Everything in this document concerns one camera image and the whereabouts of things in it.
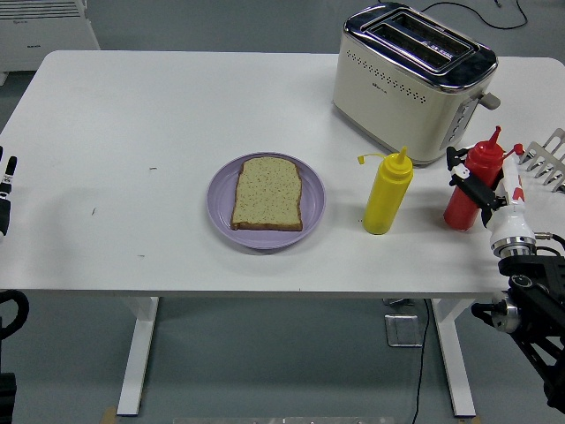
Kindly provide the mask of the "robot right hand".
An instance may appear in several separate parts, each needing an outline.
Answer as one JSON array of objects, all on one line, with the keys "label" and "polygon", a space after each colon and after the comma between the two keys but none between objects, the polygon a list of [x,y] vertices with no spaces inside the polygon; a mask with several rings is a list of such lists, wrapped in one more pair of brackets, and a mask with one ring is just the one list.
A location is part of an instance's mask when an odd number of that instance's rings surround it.
[{"label": "robot right hand", "polygon": [[497,186],[489,187],[464,164],[467,148],[447,149],[450,184],[457,187],[481,210],[483,225],[491,232],[493,254],[500,259],[536,253],[534,231],[526,223],[525,196],[518,171],[518,158],[524,148],[516,144],[502,157]]}]

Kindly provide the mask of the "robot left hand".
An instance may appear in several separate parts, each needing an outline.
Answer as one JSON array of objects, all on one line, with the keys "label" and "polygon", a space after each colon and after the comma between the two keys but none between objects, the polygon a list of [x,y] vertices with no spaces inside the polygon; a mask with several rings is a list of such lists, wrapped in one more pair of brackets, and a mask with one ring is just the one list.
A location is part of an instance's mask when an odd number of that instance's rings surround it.
[{"label": "robot left hand", "polygon": [[11,220],[11,202],[9,195],[12,190],[12,180],[17,168],[18,158],[12,155],[6,165],[3,176],[1,177],[1,241],[4,241],[8,233]]}]

